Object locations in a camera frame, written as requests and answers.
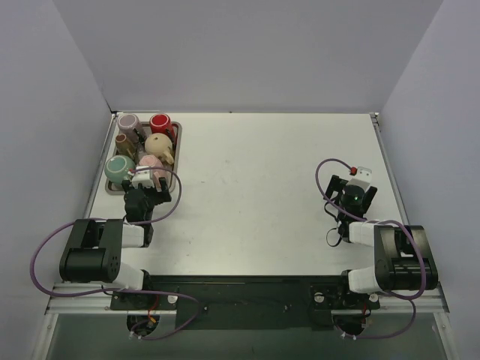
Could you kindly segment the green glazed mug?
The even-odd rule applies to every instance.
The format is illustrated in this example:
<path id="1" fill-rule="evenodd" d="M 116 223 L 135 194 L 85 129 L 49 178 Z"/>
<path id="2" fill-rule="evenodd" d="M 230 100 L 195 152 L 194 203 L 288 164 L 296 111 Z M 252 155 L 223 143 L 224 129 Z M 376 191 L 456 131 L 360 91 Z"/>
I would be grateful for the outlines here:
<path id="1" fill-rule="evenodd" d="M 109 158 L 104 165 L 106 178 L 114 185 L 121 186 L 123 181 L 132 179 L 131 170 L 135 170 L 134 160 L 125 155 L 115 155 Z"/>

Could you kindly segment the pink mug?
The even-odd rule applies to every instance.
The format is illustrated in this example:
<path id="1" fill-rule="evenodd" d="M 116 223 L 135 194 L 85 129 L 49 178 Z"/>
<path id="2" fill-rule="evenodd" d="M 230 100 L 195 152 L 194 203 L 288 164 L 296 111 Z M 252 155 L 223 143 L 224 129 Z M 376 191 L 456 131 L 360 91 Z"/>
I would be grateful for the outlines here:
<path id="1" fill-rule="evenodd" d="M 153 154 L 147 154 L 141 157 L 138 165 L 143 167 L 164 167 L 161 161 L 157 157 L 155 157 Z M 164 178 L 167 177 L 167 173 L 161 169 L 153 169 L 151 173 L 154 176 L 155 180 L 158 180 L 161 177 L 164 177 Z"/>

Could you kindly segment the brown small mug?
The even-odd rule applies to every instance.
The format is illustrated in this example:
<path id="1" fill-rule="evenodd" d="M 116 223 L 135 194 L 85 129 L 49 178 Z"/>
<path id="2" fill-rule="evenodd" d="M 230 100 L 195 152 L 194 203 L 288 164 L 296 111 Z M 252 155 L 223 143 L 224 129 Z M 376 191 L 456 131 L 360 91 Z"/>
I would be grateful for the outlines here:
<path id="1" fill-rule="evenodd" d="M 134 158 L 136 148 L 124 133 L 120 133 L 115 137 L 115 147 L 119 155 Z"/>

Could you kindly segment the beige round mug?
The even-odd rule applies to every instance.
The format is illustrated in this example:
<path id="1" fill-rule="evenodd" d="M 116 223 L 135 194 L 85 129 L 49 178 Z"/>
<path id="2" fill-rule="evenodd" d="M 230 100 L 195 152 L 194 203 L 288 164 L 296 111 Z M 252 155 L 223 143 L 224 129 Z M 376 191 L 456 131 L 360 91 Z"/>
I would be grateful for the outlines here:
<path id="1" fill-rule="evenodd" d="M 153 133 L 145 141 L 145 151 L 149 155 L 154 155 L 163 163 L 173 165 L 173 143 L 170 138 L 163 133 Z"/>

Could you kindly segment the purple mug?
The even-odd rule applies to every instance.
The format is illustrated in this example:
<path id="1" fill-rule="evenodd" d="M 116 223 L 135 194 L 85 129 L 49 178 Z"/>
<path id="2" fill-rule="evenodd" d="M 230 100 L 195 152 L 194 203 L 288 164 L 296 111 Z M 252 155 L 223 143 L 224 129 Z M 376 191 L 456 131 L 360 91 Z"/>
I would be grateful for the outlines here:
<path id="1" fill-rule="evenodd" d="M 146 132 L 137 115 L 125 113 L 118 118 L 118 129 L 123 133 L 132 143 L 137 143 L 139 137 L 146 138 Z"/>

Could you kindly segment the red mug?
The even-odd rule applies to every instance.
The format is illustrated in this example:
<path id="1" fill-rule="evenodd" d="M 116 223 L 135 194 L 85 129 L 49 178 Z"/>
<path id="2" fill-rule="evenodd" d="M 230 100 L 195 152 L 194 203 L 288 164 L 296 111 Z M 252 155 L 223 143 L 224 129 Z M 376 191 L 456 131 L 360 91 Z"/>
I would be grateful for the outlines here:
<path id="1" fill-rule="evenodd" d="M 175 139 L 176 134 L 170 117 L 164 113 L 154 114 L 149 119 L 149 127 L 153 134 L 164 134 L 170 139 Z"/>

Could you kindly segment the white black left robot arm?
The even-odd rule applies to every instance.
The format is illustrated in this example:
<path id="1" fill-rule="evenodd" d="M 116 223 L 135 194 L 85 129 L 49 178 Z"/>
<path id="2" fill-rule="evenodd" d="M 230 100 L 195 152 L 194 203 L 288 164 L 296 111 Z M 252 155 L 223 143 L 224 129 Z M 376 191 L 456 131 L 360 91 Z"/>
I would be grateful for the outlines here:
<path id="1" fill-rule="evenodd" d="M 123 262 L 122 250 L 151 244 L 154 230 L 149 221 L 153 210 L 172 200 L 167 180 L 160 177 L 158 184 L 146 187 L 122 182 L 124 220 L 76 220 L 59 262 L 61 279 L 79 284 L 111 284 L 128 290 L 127 299 L 136 308 L 150 306 L 155 291 L 144 283 L 146 272 Z"/>

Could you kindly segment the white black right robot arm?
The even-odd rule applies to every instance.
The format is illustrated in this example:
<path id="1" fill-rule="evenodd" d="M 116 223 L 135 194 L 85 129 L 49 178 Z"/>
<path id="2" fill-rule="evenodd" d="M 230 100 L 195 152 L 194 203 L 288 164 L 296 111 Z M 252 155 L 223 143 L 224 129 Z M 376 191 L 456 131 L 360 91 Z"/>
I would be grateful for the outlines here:
<path id="1" fill-rule="evenodd" d="M 351 307 L 362 293 L 396 290 L 433 290 L 439 275 L 423 226 L 399 226 L 379 220 L 357 221 L 368 211 L 377 189 L 356 176 L 333 175 L 325 191 L 326 202 L 340 209 L 334 216 L 340 242 L 373 249 L 373 265 L 348 270 L 347 281 L 335 287 L 340 305 Z"/>

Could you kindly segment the metal tray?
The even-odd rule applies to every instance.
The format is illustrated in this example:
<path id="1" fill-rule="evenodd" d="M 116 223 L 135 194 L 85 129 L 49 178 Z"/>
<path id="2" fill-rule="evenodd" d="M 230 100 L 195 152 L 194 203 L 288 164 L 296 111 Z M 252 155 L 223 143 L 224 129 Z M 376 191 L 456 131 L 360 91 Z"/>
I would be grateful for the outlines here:
<path id="1" fill-rule="evenodd" d="M 134 158 L 131 158 L 132 160 L 134 160 L 135 164 L 138 165 L 141 157 L 143 157 L 144 155 L 148 155 L 146 153 L 146 150 L 145 150 L 145 141 L 147 139 L 148 136 L 150 136 L 152 134 L 151 132 L 151 129 L 149 127 L 149 121 L 140 121 L 142 123 L 142 126 L 143 126 L 143 129 L 145 131 L 145 134 L 146 134 L 146 138 L 145 139 L 142 139 L 141 137 L 139 137 L 139 141 L 138 142 L 135 142 L 133 143 L 135 148 L 136 148 L 136 153 L 134 155 Z M 173 165 L 169 165 L 168 163 L 163 163 L 161 161 L 161 163 L 168 169 L 171 169 L 171 170 L 174 170 L 176 171 L 177 168 L 178 168 L 178 165 L 177 165 L 177 160 L 179 158 L 179 153 L 180 153 L 180 142 L 181 142 L 181 135 L 182 135 L 182 126 L 176 122 L 176 121 L 173 121 L 171 119 L 171 122 L 172 122 L 172 125 L 174 127 L 174 130 L 175 130 L 175 139 L 170 139 L 172 141 L 172 144 L 173 144 L 173 152 L 174 152 L 174 159 L 175 159 L 175 163 Z M 112 150 L 112 154 L 107 158 L 107 160 L 115 155 L 119 155 L 118 152 L 117 152 L 117 148 L 116 148 L 116 143 L 115 143 L 115 138 L 113 140 L 113 150 Z"/>

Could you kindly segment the aluminium front rail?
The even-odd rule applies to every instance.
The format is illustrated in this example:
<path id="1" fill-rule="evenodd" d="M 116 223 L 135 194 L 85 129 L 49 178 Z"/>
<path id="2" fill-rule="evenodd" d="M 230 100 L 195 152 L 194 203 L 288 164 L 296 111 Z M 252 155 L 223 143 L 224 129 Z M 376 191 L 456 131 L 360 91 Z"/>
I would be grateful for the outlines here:
<path id="1" fill-rule="evenodd" d="M 112 296 L 105 295 L 101 288 L 95 284 L 67 284 L 57 283 L 54 290 L 58 293 L 68 293 L 74 290 L 91 291 L 100 290 L 95 294 L 82 296 L 51 297 L 46 306 L 46 314 L 113 314 L 115 310 L 110 308 Z M 415 301 L 417 312 L 420 314 L 448 313 L 449 307 L 440 289 L 429 290 Z M 392 314 L 406 314 L 410 312 L 410 306 L 406 301 L 386 296 L 378 295 L 379 310 Z"/>

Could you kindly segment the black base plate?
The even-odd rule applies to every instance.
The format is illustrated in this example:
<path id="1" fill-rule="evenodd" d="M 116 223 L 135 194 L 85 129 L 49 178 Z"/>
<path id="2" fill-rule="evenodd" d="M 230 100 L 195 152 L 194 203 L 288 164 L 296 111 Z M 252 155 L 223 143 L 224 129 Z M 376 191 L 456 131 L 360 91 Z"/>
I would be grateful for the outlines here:
<path id="1" fill-rule="evenodd" d="M 146 294 L 114 293 L 114 311 L 139 314 L 175 311 L 180 326 L 192 315 L 191 330 L 331 329 L 365 324 L 380 302 L 351 292 L 341 275 L 187 276 L 152 275 Z"/>

